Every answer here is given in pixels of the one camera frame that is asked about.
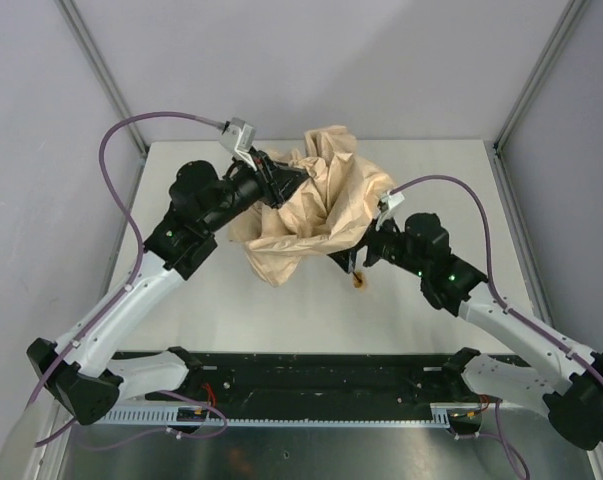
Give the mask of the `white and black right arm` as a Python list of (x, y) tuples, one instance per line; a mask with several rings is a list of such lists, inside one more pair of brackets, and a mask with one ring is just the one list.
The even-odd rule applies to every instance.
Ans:
[(330, 257), (352, 273), (360, 250), (366, 252), (365, 267), (384, 260), (417, 276), (431, 307), (480, 328), (526, 363), (501, 364), (465, 347), (446, 368), (469, 390), (540, 414), (580, 449), (591, 451), (603, 442), (603, 352), (497, 299), (489, 277), (453, 254), (437, 215), (413, 214), (403, 228), (392, 219), (375, 220), (355, 246)]

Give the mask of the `beige and black folding umbrella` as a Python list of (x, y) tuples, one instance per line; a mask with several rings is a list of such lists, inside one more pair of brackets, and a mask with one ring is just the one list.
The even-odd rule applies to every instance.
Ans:
[(228, 240), (240, 245), (257, 277), (273, 287), (290, 279), (307, 257), (355, 246), (377, 211), (391, 176), (357, 153), (357, 139), (344, 126), (305, 133), (305, 150), (274, 158), (305, 170), (309, 179), (282, 207), (259, 201), (232, 220)]

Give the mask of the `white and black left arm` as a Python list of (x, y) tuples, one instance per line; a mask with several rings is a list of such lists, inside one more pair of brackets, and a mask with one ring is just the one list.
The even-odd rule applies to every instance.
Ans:
[(175, 391), (200, 369), (181, 347), (127, 360), (114, 355), (152, 308), (212, 254), (218, 230), (258, 202), (282, 207), (309, 178), (262, 151), (248, 155), (253, 165), (236, 160), (224, 176), (204, 160), (183, 165), (169, 188), (168, 211), (140, 242), (127, 278), (71, 331), (28, 347), (44, 387), (79, 424), (97, 422), (123, 400)]

